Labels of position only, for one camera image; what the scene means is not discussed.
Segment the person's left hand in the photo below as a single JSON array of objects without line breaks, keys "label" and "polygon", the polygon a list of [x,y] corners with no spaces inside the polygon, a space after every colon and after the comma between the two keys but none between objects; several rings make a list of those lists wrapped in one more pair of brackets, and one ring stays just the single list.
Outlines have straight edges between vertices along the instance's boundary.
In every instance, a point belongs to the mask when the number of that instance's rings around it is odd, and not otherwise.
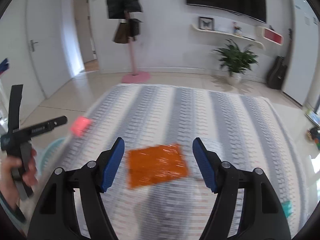
[{"label": "person's left hand", "polygon": [[[29,170],[23,175],[23,181],[29,187],[37,184],[36,174],[36,162],[35,157],[37,153],[32,148],[30,160],[28,164]],[[17,207],[17,202],[19,199],[19,194],[11,175],[11,170],[13,168],[19,168],[22,165],[22,161],[19,158],[13,156],[7,156],[2,160],[1,167],[1,193],[6,200],[7,204],[15,210]]]}]

